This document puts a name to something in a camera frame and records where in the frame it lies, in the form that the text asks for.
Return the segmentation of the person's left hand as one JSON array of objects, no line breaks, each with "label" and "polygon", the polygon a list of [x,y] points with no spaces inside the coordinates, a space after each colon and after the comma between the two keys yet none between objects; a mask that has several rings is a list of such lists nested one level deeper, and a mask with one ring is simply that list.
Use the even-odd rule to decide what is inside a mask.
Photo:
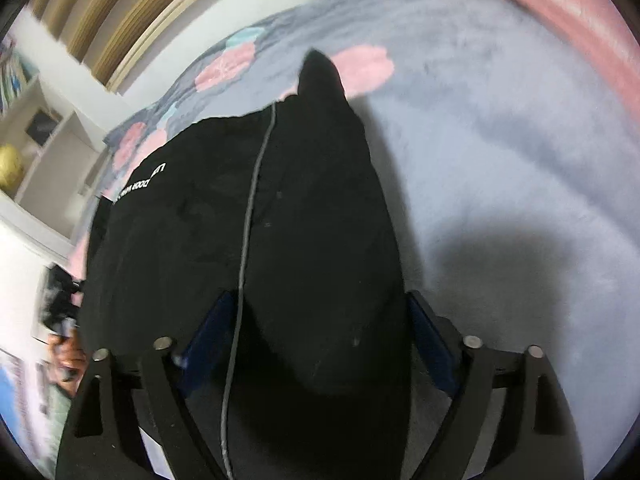
[{"label": "person's left hand", "polygon": [[87,356],[82,350],[78,331],[63,338],[57,334],[48,336],[49,379],[72,398],[87,369]]}]

